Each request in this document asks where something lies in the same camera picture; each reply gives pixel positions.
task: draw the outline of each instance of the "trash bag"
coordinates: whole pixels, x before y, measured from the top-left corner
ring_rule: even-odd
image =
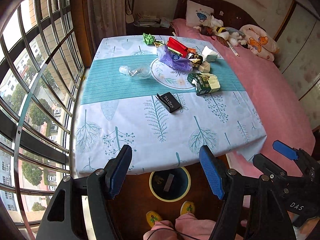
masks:
[[[193,64],[190,60],[171,53],[167,46],[158,47],[157,54],[159,61],[171,68],[181,71],[191,71],[193,68]]]

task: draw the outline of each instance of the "wooden floor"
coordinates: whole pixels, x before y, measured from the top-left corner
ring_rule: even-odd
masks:
[[[198,219],[217,221],[222,201],[212,194],[200,163],[187,166],[186,169],[191,176],[191,188],[183,199],[172,203],[163,202],[152,194],[149,187],[150,173],[126,177],[120,194],[108,203],[123,239],[142,240],[143,234],[150,230],[146,220],[146,213],[150,210],[158,212],[163,220],[170,220],[174,224],[186,200],[195,203]]]

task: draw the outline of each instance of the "black box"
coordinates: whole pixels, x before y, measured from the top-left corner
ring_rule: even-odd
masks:
[[[181,107],[179,102],[174,98],[174,96],[170,92],[165,93],[162,96],[157,94],[156,97],[169,113],[172,113]]]

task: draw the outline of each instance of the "plastic bottle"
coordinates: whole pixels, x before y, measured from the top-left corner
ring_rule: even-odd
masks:
[[[146,79],[151,76],[151,67],[149,64],[141,64],[139,67],[120,66],[119,72],[130,79]]]

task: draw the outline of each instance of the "person's foot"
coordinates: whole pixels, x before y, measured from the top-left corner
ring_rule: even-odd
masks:
[[[182,204],[180,215],[186,214],[186,213],[192,213],[194,214],[196,210],[195,204],[191,201],[185,201],[185,203]]]
[[[149,211],[146,215],[149,226],[153,227],[156,222],[162,220],[161,216],[155,211]]]

